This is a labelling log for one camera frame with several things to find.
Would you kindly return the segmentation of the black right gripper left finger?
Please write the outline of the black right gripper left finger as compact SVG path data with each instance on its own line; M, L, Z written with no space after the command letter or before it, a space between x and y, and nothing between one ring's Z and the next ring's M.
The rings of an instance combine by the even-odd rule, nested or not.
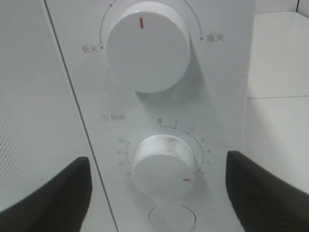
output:
M2 232L78 232L92 195L87 157L78 157L54 178L0 213Z

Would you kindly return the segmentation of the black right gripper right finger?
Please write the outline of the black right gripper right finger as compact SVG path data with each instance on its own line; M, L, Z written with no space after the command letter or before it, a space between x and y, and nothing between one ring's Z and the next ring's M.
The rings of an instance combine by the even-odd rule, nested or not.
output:
M240 153L228 151L225 185L246 232L307 232L309 195Z

